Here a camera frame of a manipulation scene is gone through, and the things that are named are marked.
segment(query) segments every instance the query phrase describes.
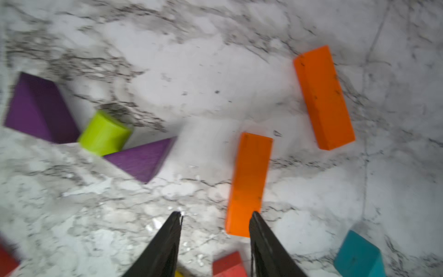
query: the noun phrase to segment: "marble surface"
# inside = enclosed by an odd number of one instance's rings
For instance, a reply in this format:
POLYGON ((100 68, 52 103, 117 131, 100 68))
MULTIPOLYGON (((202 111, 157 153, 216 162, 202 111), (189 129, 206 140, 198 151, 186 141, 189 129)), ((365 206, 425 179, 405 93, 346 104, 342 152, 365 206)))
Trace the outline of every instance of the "marble surface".
POLYGON ((224 218, 240 133, 274 139, 262 215, 311 277, 349 229, 388 276, 443 276, 443 3, 430 0, 4 0, 1 112, 18 72, 97 109, 130 148, 178 136, 150 183, 77 144, 0 128, 0 233, 13 276, 121 276, 172 210, 179 267, 211 276, 249 239, 224 218), (328 44, 356 142, 316 146, 291 59, 328 44))

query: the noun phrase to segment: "green cylinder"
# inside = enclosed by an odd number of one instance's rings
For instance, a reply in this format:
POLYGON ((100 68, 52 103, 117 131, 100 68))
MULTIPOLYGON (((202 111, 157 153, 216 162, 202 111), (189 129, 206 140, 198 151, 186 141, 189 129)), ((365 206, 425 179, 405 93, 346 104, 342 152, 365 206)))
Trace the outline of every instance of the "green cylinder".
POLYGON ((98 110, 78 142, 84 149, 105 156, 121 151, 131 134, 132 130, 123 123, 98 110))

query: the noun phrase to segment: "purple triangular prism block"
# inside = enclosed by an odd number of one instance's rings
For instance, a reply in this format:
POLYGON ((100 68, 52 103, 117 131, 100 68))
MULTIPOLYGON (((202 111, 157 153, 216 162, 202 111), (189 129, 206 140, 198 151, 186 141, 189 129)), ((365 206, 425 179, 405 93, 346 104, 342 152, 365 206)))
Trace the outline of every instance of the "purple triangular prism block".
POLYGON ((137 180, 147 183, 160 170, 175 137, 159 140, 104 156, 137 180))
POLYGON ((4 125, 54 143, 76 142, 80 135, 55 83, 23 72, 4 125))

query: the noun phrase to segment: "toy block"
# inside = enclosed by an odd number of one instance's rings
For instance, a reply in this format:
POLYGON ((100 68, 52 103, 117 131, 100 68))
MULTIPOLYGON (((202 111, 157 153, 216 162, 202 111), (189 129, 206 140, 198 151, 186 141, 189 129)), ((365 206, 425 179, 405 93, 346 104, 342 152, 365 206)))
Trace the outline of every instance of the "toy block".
POLYGON ((23 72, 4 125, 58 144, 76 142, 80 135, 55 83, 23 72))
POLYGON ((249 220, 261 210, 272 138, 242 133, 226 214, 226 232, 249 238, 249 220))
POLYGON ((247 277, 240 253, 234 252, 212 263, 213 277, 247 277))
POLYGON ((105 156, 120 151, 132 130, 103 110, 95 113, 78 142, 90 152, 105 156))
POLYGON ((0 277, 6 277, 19 266, 19 263, 0 246, 0 277))
POLYGON ((315 138, 332 150, 355 140, 342 88, 327 45, 294 59, 315 138))
POLYGON ((159 140, 109 154, 104 158, 137 180, 147 183, 160 170, 174 142, 175 137, 159 140))
POLYGON ((380 249, 354 231, 346 235, 334 266, 343 277, 386 277, 380 249))

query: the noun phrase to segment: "orange rectangular block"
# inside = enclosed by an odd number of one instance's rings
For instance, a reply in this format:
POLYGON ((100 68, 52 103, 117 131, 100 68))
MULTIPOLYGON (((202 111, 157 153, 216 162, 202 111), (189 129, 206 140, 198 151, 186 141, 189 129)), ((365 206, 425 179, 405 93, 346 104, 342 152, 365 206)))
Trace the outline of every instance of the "orange rectangular block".
POLYGON ((248 277, 240 253, 234 252, 212 263, 213 277, 248 277))
POLYGON ((294 59, 315 138, 332 150, 355 140, 342 88, 327 45, 294 59))
POLYGON ((271 150, 272 138, 241 135, 226 214, 228 234, 249 238, 249 220, 261 209, 271 150))

